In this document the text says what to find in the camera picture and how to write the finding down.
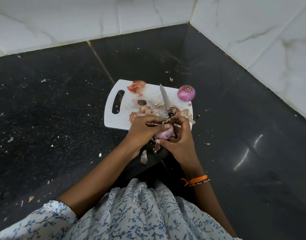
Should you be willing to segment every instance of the blue floral print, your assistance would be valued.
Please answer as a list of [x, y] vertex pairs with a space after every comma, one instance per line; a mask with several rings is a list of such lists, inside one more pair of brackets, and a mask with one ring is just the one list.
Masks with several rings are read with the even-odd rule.
[[210, 215], [175, 197], [160, 181], [132, 179], [114, 188], [81, 219], [50, 201], [0, 232], [0, 239], [233, 239]]

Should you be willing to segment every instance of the bracelet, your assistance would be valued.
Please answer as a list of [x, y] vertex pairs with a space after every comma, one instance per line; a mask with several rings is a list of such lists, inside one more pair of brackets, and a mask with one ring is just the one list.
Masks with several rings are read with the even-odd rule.
[[184, 179], [184, 178], [181, 178], [182, 180], [184, 180], [185, 182], [186, 182], [186, 184], [184, 185], [184, 186], [187, 186], [187, 185], [189, 185], [189, 186], [193, 186], [193, 185], [196, 185], [197, 183], [199, 183], [199, 182], [202, 182], [202, 181], [205, 181], [205, 182], [207, 182], [208, 180], [206, 180], [207, 179], [207, 175], [204, 175], [204, 176], [201, 176], [201, 177], [196, 177], [196, 178], [193, 178], [193, 179], [191, 179], [190, 181], [187, 181], [186, 179]]
[[192, 186], [195, 186], [195, 185], [199, 185], [199, 184], [203, 184], [203, 183], [206, 183], [206, 182], [208, 182], [208, 181], [210, 181], [210, 179], [204, 180], [204, 181], [202, 181], [202, 182], [198, 182], [198, 183], [196, 183], [196, 184], [190, 184], [189, 187], [192, 187]]

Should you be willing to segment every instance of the cutting board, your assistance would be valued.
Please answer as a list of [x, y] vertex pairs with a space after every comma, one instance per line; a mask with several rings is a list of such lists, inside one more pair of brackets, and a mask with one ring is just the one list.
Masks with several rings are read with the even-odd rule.
[[[161, 110], [157, 110], [154, 104], [163, 103], [163, 97], [160, 91], [160, 86], [153, 84], [146, 84], [145, 88], [141, 91], [143, 96], [139, 97], [137, 94], [132, 94], [127, 86], [130, 86], [132, 81], [128, 80], [118, 80], [114, 87], [111, 89], [111, 92], [106, 100], [105, 109], [104, 109], [104, 125], [109, 128], [129, 130], [131, 123], [129, 121], [129, 116], [132, 112], [139, 112], [139, 105], [135, 103], [136, 100], [144, 99], [150, 104], [152, 109], [152, 114], [160, 114], [161, 117], [167, 116], [166, 108], [163, 107]], [[193, 108], [189, 106], [189, 102], [183, 102], [177, 97], [178, 88], [164, 87], [165, 91], [169, 97], [171, 105], [176, 105], [180, 110], [189, 109], [193, 115]], [[121, 101], [121, 106], [118, 114], [112, 113], [112, 107], [116, 104], [114, 103], [117, 93], [123, 90], [124, 95]]]

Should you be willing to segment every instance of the orange thread bracelet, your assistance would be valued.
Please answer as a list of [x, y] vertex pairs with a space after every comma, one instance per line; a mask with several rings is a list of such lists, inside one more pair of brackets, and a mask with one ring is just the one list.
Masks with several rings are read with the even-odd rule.
[[187, 186], [188, 184], [191, 185], [191, 184], [196, 184], [196, 183], [199, 183], [201, 181], [204, 181], [205, 179], [207, 179], [207, 175], [204, 175], [204, 176], [201, 176], [201, 177], [196, 177], [196, 178], [193, 178], [191, 179], [190, 181], [187, 181], [186, 179], [184, 178], [181, 178], [182, 180], [184, 180], [186, 182], [186, 184], [184, 186]]

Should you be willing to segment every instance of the person's right hand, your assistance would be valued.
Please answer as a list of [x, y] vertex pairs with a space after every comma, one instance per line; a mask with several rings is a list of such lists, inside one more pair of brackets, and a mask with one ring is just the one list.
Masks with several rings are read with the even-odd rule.
[[170, 141], [156, 139], [155, 142], [162, 145], [173, 154], [174, 158], [179, 162], [185, 173], [191, 174], [191, 171], [195, 171], [196, 169], [200, 170], [201, 164], [196, 156], [188, 119], [176, 115], [171, 117], [170, 123], [173, 124], [177, 138], [170, 137]]

